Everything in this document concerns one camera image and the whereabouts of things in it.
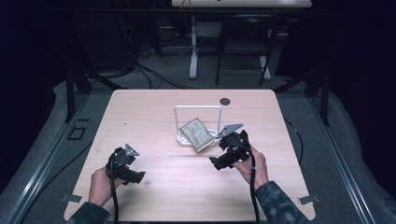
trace metal clip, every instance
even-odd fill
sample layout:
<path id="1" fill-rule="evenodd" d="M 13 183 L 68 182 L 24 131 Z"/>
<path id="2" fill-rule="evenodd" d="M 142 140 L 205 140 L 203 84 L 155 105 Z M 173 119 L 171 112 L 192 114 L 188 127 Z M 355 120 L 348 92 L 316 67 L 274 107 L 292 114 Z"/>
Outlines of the metal clip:
<path id="1" fill-rule="evenodd" d="M 320 198 L 319 198 L 319 196 L 317 194 L 308 195 L 308 196 L 305 196 L 303 198 L 297 198 L 297 200 L 302 205 L 307 204 L 307 203 L 314 204 L 314 203 L 320 202 Z"/>
<path id="2" fill-rule="evenodd" d="M 61 201 L 62 202 L 66 202 L 66 203 L 68 203 L 68 202 L 73 202 L 73 203 L 79 203 L 79 201 L 81 201 L 81 196 L 78 196 L 78 195 L 74 195 L 74 194 L 65 194 L 63 197 L 62 197 L 62 199 L 61 199 Z"/>
<path id="3" fill-rule="evenodd" d="M 139 156 L 140 154 L 135 151 L 129 144 L 125 144 L 125 153 L 127 156 Z"/>
<path id="4" fill-rule="evenodd" d="M 229 124 L 226 125 L 224 127 L 223 130 L 221 130 L 221 132 L 219 132 L 218 136 L 216 136 L 216 138 L 223 138 L 228 136 L 230 133 L 235 132 L 236 130 L 238 130 L 239 128 L 241 128 L 242 126 L 244 126 L 243 123 L 239 123 L 239 124 Z"/>

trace light wooden tabletop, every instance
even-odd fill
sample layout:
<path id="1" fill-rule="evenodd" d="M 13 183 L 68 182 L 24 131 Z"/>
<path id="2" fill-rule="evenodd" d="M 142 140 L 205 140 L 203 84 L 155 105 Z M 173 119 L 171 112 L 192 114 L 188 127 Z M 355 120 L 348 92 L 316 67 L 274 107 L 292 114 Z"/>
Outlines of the light wooden tabletop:
<path id="1" fill-rule="evenodd" d="M 180 7 L 183 0 L 172 0 L 173 7 Z M 310 0 L 191 0 L 193 7 L 311 7 Z M 189 7 L 185 0 L 183 7 Z"/>
<path id="2" fill-rule="evenodd" d="M 220 99 L 228 98 L 229 105 Z M 313 205 L 300 205 L 308 195 L 281 111 L 272 91 L 267 90 L 122 90 L 114 91 L 64 213 L 68 220 L 88 200 L 91 174 L 107 164 L 117 147 L 130 144 L 140 156 L 130 169 L 146 175 L 140 184 L 120 186 L 117 195 L 120 221 L 248 221 L 254 210 L 248 183 L 233 169 L 220 171 L 209 157 L 224 152 L 208 147 L 197 153 L 177 142 L 174 108 L 177 105 L 219 105 L 220 128 L 243 123 L 250 144 L 267 159 L 268 173 L 309 218 Z M 181 125 L 199 118 L 207 129 L 217 129 L 217 109 L 180 109 Z M 113 200 L 104 208 L 114 214 Z"/>

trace black cable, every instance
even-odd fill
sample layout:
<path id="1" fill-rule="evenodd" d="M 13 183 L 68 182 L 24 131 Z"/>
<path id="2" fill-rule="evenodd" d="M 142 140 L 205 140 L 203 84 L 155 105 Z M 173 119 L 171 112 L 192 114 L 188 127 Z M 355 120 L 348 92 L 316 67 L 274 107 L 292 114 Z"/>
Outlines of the black cable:
<path id="1" fill-rule="evenodd" d="M 111 186 L 111 196 L 113 197 L 113 203 L 114 203 L 114 223 L 118 224 L 119 223 L 119 200 L 117 198 L 117 192 L 116 192 L 116 186 L 114 184 L 114 179 L 117 177 L 114 176 L 114 157 L 115 154 L 111 154 L 111 160 L 110 160 L 110 186 Z"/>
<path id="2" fill-rule="evenodd" d="M 160 82 L 160 84 L 158 84 L 158 86 L 155 88 L 155 90 L 158 90 L 162 84 L 163 84 L 163 79 L 161 78 L 161 82 Z"/>
<path id="3" fill-rule="evenodd" d="M 300 136 L 298 133 L 297 129 L 294 128 L 294 126 L 288 121 L 287 119 L 283 118 L 283 120 L 286 121 L 286 123 L 289 124 L 289 126 L 294 130 L 294 132 L 297 134 L 297 137 L 300 139 L 300 145 L 301 145 L 301 153 L 300 153 L 300 158 L 298 160 L 298 164 L 301 165 L 301 161 L 303 160 L 303 155 L 304 155 L 304 143 L 303 143 L 303 138 Z"/>
<path id="4" fill-rule="evenodd" d="M 143 45 L 139 47 L 139 57 L 138 59 L 146 60 L 151 56 L 151 52 L 153 51 L 153 47 L 151 45 Z"/>
<path id="5" fill-rule="evenodd" d="M 137 68 L 139 69 L 139 71 L 146 77 L 146 79 L 148 80 L 148 89 L 151 90 L 151 80 L 149 79 L 148 75 L 146 75 L 146 73 L 139 67 L 137 66 Z"/>
<path id="6" fill-rule="evenodd" d="M 23 218 L 21 220 L 21 223 L 23 223 L 23 221 L 26 219 L 27 215 L 29 214 L 30 209 L 32 209 L 33 204 L 35 204 L 35 201 L 37 201 L 38 197 L 41 195 L 41 193 L 49 186 L 49 184 L 56 178 L 58 177 L 58 175 L 64 170 L 66 169 L 73 161 L 75 161 L 79 156 L 82 155 L 82 153 L 84 153 L 90 146 L 92 145 L 92 142 L 90 142 L 84 149 L 82 149 L 81 152 L 79 152 L 77 154 L 77 156 L 75 158 L 73 158 L 70 162 L 68 162 L 60 171 L 58 171 L 58 173 L 56 173 L 48 182 L 46 185 L 44 185 L 41 190 L 37 193 L 37 195 L 35 196 L 35 198 L 33 199 L 33 201 L 30 203 L 29 207 L 26 209 L 25 214 L 23 215 Z"/>
<path id="7" fill-rule="evenodd" d="M 112 75 L 101 75 L 101 77 L 105 77 L 107 79 L 113 79 L 113 78 L 117 78 L 117 77 L 125 77 L 128 74 L 132 73 L 134 71 L 134 65 L 125 68 L 124 70 L 120 71 L 117 74 L 112 74 Z"/>
<path id="8" fill-rule="evenodd" d="M 251 152 L 251 148 L 246 148 L 241 145 L 237 144 L 229 144 L 229 146 L 234 146 L 234 147 L 241 147 L 243 148 L 251 157 L 251 173 L 250 173 L 250 183 L 249 183 L 249 189 L 250 189 L 250 197 L 251 201 L 253 203 L 253 209 L 254 209 L 254 215 L 256 217 L 256 224 L 260 224 L 260 213 L 259 213 L 259 207 L 257 206 L 257 201 L 256 201 L 256 193 L 254 190 L 254 180 L 256 179 L 256 159 L 253 156 L 253 153 Z"/>
<path id="9" fill-rule="evenodd" d="M 136 63 L 136 66 L 139 67 L 140 69 L 144 69 L 144 70 L 150 72 L 152 75 L 154 75 L 156 77 L 159 77 L 163 81 L 165 81 L 165 82 L 167 82 L 167 83 L 169 83 L 169 84 L 171 84 L 173 86 L 179 87 L 181 89 L 196 89 L 194 87 L 189 87 L 189 86 L 185 86 L 183 84 L 180 84 L 180 83 L 172 80 L 171 78 L 165 77 L 165 76 L 161 75 L 160 73 L 158 73 L 157 71 L 154 71 L 152 69 L 147 68 L 146 66 L 142 65 L 141 63 Z"/>

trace person's arm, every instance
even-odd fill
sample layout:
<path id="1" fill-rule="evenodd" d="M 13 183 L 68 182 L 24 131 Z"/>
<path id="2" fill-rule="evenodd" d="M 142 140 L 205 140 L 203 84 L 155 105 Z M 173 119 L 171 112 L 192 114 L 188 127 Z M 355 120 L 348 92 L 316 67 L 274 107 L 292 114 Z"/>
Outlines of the person's arm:
<path id="1" fill-rule="evenodd" d="M 256 197 L 262 206 L 269 223 L 309 223 L 306 216 L 297 208 L 294 202 L 275 183 L 269 181 L 267 164 L 264 154 L 253 146 L 250 146 L 251 153 L 256 162 L 256 175 L 254 179 L 254 189 Z M 249 183 L 251 173 L 251 157 L 246 161 L 237 161 L 233 164 Z"/>
<path id="2" fill-rule="evenodd" d="M 269 223 L 309 223 L 308 218 L 274 181 L 256 189 L 256 197 Z"/>
<path id="3" fill-rule="evenodd" d="M 115 179 L 114 185 L 117 188 L 124 180 Z M 103 205 L 111 198 L 110 178 L 106 175 L 106 167 L 95 171 L 92 174 L 90 196 L 67 224 L 96 224 L 106 223 L 110 213 L 103 208 Z"/>

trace human hand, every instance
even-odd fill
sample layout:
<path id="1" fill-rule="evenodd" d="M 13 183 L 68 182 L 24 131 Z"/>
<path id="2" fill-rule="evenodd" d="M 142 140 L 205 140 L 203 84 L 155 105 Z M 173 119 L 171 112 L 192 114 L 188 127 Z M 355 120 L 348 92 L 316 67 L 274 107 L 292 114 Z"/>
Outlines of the human hand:
<path id="1" fill-rule="evenodd" d="M 267 171 L 267 163 L 265 161 L 264 154 L 253 146 L 250 146 L 251 153 L 254 156 L 256 162 L 256 175 L 254 179 L 254 189 L 259 188 L 261 185 L 268 182 L 268 171 Z M 233 163 L 233 166 L 241 173 L 242 177 L 250 183 L 250 174 L 251 174 L 251 156 L 248 157 L 245 161 L 236 161 Z"/>
<path id="2" fill-rule="evenodd" d="M 115 179 L 114 185 L 117 188 L 119 185 L 125 183 L 125 180 Z M 106 175 L 106 167 L 96 170 L 91 177 L 91 188 L 88 202 L 95 203 L 103 207 L 105 203 L 111 198 L 110 178 Z"/>

